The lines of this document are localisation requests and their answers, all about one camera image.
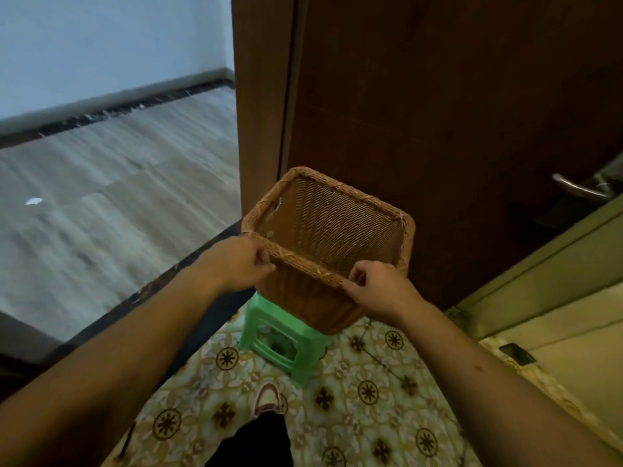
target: wooden door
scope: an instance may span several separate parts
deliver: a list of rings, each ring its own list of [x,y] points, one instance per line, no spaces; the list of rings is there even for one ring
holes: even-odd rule
[[[552,239],[623,146],[623,0],[309,0],[287,164],[407,211],[451,306]]]

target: baseboard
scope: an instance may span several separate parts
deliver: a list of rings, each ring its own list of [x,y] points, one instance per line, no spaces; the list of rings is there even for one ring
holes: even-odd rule
[[[15,117],[0,119],[0,135],[17,133],[27,129],[33,129],[48,123],[62,121],[68,117],[79,116],[93,111],[110,108],[112,106],[140,100],[146,96],[162,93],[178,88],[187,88],[199,83],[226,78],[234,82],[234,72],[226,67],[202,72],[196,75],[175,78],[164,82],[119,91],[117,93],[88,98],[70,104],[55,106],[54,108],[21,114]]]

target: gray floor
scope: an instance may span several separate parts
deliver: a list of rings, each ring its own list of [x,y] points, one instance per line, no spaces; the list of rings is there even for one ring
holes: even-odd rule
[[[0,311],[66,341],[240,219],[236,131],[223,87],[0,150]]]

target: leg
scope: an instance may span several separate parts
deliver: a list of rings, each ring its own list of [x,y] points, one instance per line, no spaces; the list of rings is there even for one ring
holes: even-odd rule
[[[262,387],[254,410],[259,416],[238,429],[232,438],[224,439],[206,467],[293,466],[285,417],[274,411],[279,408],[276,388],[271,393],[274,387]]]

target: wicker basket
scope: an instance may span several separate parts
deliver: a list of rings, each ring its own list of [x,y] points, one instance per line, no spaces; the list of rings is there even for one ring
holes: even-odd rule
[[[355,262],[406,275],[415,229],[403,211],[307,167],[289,170],[242,221],[276,264],[260,295],[327,335],[363,315],[341,288]]]

